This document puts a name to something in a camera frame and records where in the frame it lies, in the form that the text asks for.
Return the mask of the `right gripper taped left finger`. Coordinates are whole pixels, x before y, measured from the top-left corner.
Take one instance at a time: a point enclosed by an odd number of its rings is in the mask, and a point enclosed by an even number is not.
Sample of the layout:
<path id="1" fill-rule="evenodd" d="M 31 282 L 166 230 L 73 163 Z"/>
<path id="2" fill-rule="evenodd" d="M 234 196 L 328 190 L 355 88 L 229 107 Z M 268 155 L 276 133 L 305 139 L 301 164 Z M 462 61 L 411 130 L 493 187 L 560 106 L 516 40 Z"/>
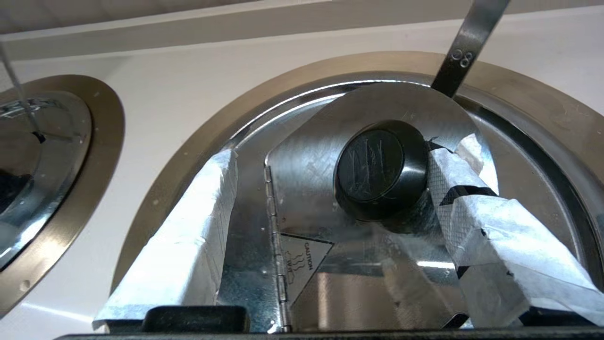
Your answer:
<path id="1" fill-rule="evenodd" d="M 112 320 L 142 320 L 155 307 L 216 303 L 237 191 L 236 158 L 224 149 L 205 163 L 99 311 L 93 329 Z"/>

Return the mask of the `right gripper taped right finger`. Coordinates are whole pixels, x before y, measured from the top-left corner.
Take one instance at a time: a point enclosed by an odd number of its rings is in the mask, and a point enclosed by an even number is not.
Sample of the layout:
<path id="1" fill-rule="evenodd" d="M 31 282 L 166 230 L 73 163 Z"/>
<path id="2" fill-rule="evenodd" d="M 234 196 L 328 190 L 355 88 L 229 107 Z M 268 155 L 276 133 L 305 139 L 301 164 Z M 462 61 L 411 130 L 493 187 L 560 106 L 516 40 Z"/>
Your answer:
<path id="1" fill-rule="evenodd" d="M 603 293 L 568 248 L 466 159 L 428 149 L 428 189 L 472 325 L 601 327 Z"/>

